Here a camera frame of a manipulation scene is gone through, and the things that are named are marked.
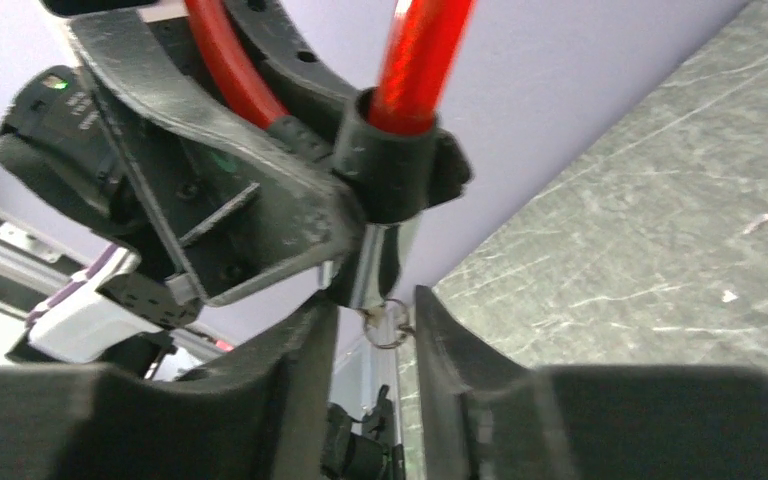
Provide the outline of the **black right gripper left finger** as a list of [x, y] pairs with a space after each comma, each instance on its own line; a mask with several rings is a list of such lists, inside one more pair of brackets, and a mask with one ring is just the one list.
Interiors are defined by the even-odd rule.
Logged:
[[338, 314], [308, 301], [173, 382], [0, 367], [0, 479], [315, 479]]

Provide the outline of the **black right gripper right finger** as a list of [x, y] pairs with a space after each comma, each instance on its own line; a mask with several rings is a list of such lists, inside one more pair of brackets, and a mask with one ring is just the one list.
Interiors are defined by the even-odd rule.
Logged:
[[768, 479], [768, 374], [523, 367], [427, 286], [414, 334], [430, 479]]

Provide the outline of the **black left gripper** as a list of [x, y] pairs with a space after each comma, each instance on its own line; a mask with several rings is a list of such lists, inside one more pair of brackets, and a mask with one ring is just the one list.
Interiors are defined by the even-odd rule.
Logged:
[[212, 307], [355, 249], [363, 220], [349, 188], [183, 75], [137, 12], [68, 29], [98, 110], [75, 70], [55, 65], [0, 122], [0, 166], [39, 199], [107, 237], [145, 228], [144, 209], [177, 296]]

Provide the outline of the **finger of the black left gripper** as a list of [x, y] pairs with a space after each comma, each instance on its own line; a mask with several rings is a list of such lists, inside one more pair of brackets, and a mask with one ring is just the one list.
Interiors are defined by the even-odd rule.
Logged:
[[224, 7], [255, 69], [289, 114], [310, 129], [316, 145], [280, 141], [294, 156], [322, 164], [358, 89], [314, 55], [279, 1], [226, 1]]

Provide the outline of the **red cable bike lock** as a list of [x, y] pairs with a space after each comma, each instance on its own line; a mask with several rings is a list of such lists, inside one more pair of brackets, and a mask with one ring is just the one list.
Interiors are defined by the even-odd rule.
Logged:
[[[231, 110], [286, 141], [303, 129], [257, 72], [220, 1], [189, 1], [198, 49]], [[436, 109], [473, 4], [399, 1], [376, 87], [354, 95], [342, 113], [332, 170], [346, 181], [367, 219], [358, 252], [330, 281], [335, 302], [357, 310], [383, 305], [401, 274], [414, 225], [432, 206], [442, 139]]]

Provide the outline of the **small silver keys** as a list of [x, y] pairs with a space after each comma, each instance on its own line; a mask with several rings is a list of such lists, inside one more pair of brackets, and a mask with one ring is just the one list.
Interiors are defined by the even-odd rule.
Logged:
[[394, 350], [415, 335], [411, 308], [388, 298], [381, 305], [359, 311], [365, 339], [376, 349]]

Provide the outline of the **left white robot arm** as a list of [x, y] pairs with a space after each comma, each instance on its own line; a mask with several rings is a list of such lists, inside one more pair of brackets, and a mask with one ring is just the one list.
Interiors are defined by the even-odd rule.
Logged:
[[438, 80], [398, 110], [413, 49], [359, 90], [277, 1], [187, 1], [155, 21], [104, 9], [66, 30], [78, 64], [15, 97], [0, 166], [110, 244], [31, 310], [21, 351], [144, 367], [204, 307], [311, 268], [329, 300], [373, 316], [422, 214], [471, 178]]

